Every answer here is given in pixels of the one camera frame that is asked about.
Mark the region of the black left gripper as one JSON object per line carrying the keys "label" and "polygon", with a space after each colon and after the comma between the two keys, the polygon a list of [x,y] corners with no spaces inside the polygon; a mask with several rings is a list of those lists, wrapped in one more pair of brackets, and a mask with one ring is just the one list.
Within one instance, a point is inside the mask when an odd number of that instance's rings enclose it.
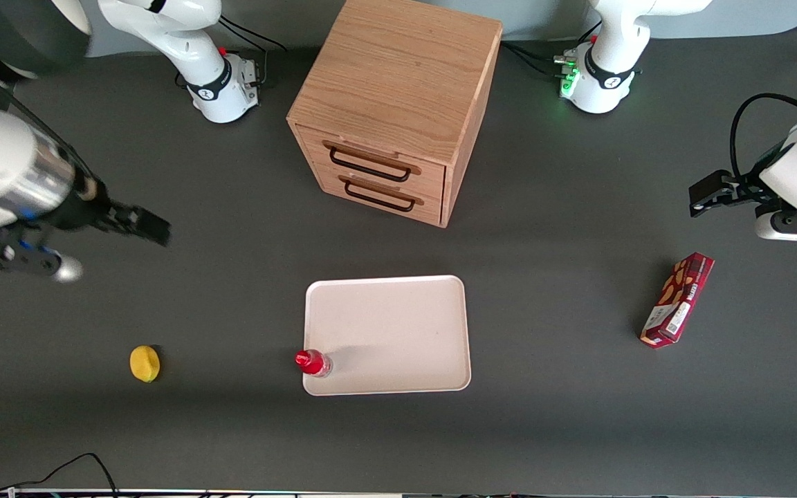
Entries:
{"label": "black left gripper", "polygon": [[697,218],[718,207],[755,203],[757,210],[781,210],[783,201],[767,186],[760,174],[785,154],[784,145],[775,145],[753,164],[741,177],[736,188],[735,177],[719,169],[700,179],[689,188],[690,218]]}

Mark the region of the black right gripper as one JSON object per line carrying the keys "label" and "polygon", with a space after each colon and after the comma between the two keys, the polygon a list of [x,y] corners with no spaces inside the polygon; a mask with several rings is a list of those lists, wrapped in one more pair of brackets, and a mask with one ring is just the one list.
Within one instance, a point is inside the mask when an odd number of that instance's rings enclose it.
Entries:
{"label": "black right gripper", "polygon": [[[63,231],[89,228],[110,231],[112,207],[107,186],[97,176],[77,174],[66,198],[53,211],[43,214],[40,221]],[[171,237],[170,223],[142,207],[117,207],[114,231],[162,247],[168,246]]]}

